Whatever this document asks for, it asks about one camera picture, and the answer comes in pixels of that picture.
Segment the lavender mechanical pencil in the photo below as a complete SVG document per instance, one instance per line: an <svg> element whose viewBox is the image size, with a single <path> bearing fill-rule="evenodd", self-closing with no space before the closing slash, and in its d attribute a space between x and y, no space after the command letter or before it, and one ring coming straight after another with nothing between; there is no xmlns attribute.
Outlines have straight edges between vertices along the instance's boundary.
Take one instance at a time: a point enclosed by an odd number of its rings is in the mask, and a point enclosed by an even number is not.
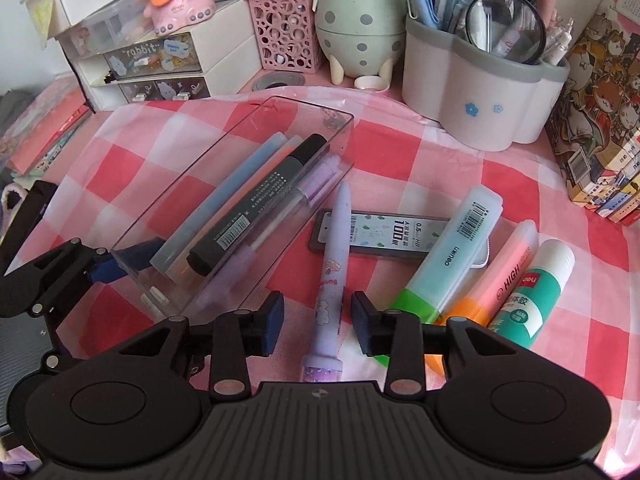
<svg viewBox="0 0 640 480"><path fill-rule="evenodd" d="M194 300L194 311L226 312L236 307L239 296L253 288L270 267L279 247L291 231L291 224L298 222L296 217L310 207L337 175L340 163L340 155L326 155L300 180L282 203L258 223L256 231L250 233L203 288Z"/></svg>

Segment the black marker pen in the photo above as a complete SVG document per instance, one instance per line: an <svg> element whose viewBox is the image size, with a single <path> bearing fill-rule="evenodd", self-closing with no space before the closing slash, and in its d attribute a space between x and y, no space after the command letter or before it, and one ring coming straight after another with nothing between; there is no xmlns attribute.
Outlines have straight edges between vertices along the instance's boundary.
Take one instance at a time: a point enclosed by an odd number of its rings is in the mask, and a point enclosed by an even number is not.
<svg viewBox="0 0 640 480"><path fill-rule="evenodd" d="M279 162L194 245L186 257L191 270L201 276L211 274L256 219L276 206L278 196L292 188L295 178L327 143L324 136L313 133Z"/></svg>

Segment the purple cartoon pen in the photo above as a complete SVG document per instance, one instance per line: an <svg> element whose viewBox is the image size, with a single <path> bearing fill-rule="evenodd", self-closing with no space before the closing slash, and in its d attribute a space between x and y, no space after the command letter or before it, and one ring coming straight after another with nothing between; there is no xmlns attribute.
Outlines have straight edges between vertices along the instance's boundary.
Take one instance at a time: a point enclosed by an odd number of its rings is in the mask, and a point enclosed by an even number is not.
<svg viewBox="0 0 640 480"><path fill-rule="evenodd" d="M324 248L320 283L314 307L314 338L303 358L304 382L338 382L343 363L337 357L343 297L346 285L352 196L347 182L337 189L328 238Z"/></svg>

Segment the orange highlighter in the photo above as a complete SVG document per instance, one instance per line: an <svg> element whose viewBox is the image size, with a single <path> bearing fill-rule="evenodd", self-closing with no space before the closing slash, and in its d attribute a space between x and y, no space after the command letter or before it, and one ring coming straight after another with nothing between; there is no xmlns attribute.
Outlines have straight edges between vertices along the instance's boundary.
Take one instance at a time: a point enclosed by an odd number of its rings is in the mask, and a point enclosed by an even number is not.
<svg viewBox="0 0 640 480"><path fill-rule="evenodd" d="M494 260L471 289L435 321L444 326L448 318L468 318L487 327L518 284L539 247L536 223L518 224Z"/></svg>

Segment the clear plastic organizer tray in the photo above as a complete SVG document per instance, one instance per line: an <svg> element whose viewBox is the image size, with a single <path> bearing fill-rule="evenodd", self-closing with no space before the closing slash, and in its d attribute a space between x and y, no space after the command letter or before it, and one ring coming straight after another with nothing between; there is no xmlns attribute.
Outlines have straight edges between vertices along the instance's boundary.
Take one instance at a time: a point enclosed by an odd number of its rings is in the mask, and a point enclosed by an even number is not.
<svg viewBox="0 0 640 480"><path fill-rule="evenodd" d="M154 320L241 307L352 168L355 117L270 96L194 157L112 249Z"/></svg>

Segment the pencil lead refill case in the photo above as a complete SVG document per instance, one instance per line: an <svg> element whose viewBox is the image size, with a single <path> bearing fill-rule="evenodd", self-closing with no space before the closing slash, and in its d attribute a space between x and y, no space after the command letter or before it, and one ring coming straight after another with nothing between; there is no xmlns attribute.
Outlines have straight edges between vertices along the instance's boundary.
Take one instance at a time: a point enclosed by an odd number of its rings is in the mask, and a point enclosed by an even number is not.
<svg viewBox="0 0 640 480"><path fill-rule="evenodd" d="M448 220L354 211L349 251L355 255L423 259L446 228Z"/></svg>

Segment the green highlighter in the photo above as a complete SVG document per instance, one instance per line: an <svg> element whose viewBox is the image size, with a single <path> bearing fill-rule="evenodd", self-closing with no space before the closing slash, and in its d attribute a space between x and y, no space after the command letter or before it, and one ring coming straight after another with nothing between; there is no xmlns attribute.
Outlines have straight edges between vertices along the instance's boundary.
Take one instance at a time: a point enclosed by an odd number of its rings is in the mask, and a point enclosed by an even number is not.
<svg viewBox="0 0 640 480"><path fill-rule="evenodd" d="M485 185L471 188L383 320L393 321L395 312L408 312L422 323L435 322L469 273L477 253L487 245L502 211L499 194Z"/></svg>

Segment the green white glue stick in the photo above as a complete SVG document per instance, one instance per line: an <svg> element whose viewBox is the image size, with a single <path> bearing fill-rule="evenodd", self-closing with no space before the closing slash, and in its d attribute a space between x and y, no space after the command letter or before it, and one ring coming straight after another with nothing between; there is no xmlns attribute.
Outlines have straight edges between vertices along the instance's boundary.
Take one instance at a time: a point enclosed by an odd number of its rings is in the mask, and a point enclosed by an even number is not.
<svg viewBox="0 0 640 480"><path fill-rule="evenodd" d="M562 240L545 240L514 291L488 328L530 348L558 302L575 266L575 255Z"/></svg>

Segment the light blue pen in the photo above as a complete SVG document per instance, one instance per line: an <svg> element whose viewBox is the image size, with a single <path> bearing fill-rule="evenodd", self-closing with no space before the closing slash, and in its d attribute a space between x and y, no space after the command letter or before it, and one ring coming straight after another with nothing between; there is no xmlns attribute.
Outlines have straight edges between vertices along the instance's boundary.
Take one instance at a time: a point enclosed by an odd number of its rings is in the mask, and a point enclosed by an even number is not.
<svg viewBox="0 0 640 480"><path fill-rule="evenodd" d="M167 274L169 267L186 245L194 239L198 231L277 150L282 148L287 140L288 138L282 132L275 132L244 162L241 162L168 237L168 240L151 258L151 266L161 274Z"/></svg>

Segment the peach pink pen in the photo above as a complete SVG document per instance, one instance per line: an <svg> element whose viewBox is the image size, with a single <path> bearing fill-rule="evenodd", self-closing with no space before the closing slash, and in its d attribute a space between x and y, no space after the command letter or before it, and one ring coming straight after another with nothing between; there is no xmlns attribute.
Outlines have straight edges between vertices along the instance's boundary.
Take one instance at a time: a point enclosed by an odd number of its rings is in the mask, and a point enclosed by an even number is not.
<svg viewBox="0 0 640 480"><path fill-rule="evenodd" d="M193 240L186 245L186 248L183 249L182 252L178 255L177 259L171 263L171 266L168 268L165 275L174 281L176 284L186 287L188 286L192 280L196 278L200 278L198 274L193 274L190 266L186 262L186 257L189 255L190 250L194 247L194 245L216 224L224 218L226 214L231 210L231 208L239 203L240 199L247 193L250 192L254 186L258 185L258 183L270 173L271 170L279 162L282 162L288 154L290 154L293 150L295 150L299 144L303 142L303 139L300 136L293 136L292 139L288 140L282 148L279 148L271 157L268 159L228 200L224 202L221 208L213 215L212 218L208 219L204 226L196 232L193 237Z"/></svg>

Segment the white eraser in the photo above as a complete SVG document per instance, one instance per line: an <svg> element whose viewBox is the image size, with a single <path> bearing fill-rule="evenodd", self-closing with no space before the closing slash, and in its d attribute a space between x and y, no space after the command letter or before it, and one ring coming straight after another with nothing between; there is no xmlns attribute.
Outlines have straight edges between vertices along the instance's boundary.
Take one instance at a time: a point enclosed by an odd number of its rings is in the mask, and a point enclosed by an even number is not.
<svg viewBox="0 0 640 480"><path fill-rule="evenodd" d="M478 248L477 253L474 256L474 259L471 264L472 269L483 269L488 266L490 256L490 244L489 240L486 240L483 246Z"/></svg>

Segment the pink books stack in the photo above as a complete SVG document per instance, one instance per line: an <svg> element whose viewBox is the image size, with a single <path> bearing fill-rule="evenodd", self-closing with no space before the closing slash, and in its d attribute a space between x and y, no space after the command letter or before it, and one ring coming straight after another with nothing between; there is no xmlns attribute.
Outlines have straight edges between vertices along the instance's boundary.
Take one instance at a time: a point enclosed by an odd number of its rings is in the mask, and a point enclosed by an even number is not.
<svg viewBox="0 0 640 480"><path fill-rule="evenodd" d="M1 137L1 168L29 174L90 113L75 76L55 78Z"/></svg>

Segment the white mini drawer unit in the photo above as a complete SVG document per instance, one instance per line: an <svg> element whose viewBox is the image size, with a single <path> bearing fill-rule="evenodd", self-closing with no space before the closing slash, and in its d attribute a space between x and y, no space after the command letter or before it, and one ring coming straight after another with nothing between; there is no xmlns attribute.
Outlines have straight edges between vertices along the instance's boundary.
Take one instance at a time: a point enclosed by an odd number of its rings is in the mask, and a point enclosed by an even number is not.
<svg viewBox="0 0 640 480"><path fill-rule="evenodd" d="M173 35L149 34L104 52L80 55L68 36L58 42L94 110L235 94L260 69L245 0L221 3L210 20Z"/></svg>

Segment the grey white cloud pen holder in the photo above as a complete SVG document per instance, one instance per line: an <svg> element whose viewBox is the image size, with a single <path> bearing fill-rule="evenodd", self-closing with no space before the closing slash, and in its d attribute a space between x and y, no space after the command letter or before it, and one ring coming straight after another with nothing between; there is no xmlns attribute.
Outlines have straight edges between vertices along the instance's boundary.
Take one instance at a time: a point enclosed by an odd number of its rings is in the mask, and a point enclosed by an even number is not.
<svg viewBox="0 0 640 480"><path fill-rule="evenodd" d="M469 148L500 152L536 142L569 73L565 61L515 63L406 21L401 97Z"/></svg>

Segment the pink perforated pen holder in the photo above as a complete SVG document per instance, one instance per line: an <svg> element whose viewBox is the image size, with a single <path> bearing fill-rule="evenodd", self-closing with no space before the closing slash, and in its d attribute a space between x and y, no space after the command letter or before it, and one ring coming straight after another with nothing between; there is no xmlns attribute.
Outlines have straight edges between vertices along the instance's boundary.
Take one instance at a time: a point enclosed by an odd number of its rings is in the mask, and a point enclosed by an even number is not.
<svg viewBox="0 0 640 480"><path fill-rule="evenodd" d="M313 74L323 53L314 28L316 0L245 0L264 70Z"/></svg>

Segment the comic book box set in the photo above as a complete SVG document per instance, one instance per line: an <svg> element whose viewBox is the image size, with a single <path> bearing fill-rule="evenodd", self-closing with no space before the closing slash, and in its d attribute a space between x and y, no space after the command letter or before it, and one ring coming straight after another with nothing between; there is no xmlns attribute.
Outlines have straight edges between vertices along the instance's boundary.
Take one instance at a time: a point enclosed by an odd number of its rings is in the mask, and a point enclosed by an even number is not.
<svg viewBox="0 0 640 480"><path fill-rule="evenodd" d="M570 200L618 223L639 209L639 0L601 0L565 59L548 138Z"/></svg>

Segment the green egg pen holder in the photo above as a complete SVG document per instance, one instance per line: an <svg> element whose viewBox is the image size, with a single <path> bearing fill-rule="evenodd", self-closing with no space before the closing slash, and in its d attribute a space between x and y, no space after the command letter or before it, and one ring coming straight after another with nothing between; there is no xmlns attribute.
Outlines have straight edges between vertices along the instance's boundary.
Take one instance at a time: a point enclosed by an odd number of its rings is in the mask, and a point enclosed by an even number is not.
<svg viewBox="0 0 640 480"><path fill-rule="evenodd" d="M332 84L348 77L391 81L406 42L406 0L318 0L314 26Z"/></svg>

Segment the magnifying glass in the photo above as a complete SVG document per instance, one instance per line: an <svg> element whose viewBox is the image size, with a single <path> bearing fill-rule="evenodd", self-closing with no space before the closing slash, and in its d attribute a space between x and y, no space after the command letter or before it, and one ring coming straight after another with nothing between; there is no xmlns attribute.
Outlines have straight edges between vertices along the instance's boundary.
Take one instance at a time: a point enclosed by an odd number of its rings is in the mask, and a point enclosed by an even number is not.
<svg viewBox="0 0 640 480"><path fill-rule="evenodd" d="M547 42L547 29L528 0L473 0L465 14L466 39L496 58L536 64Z"/></svg>

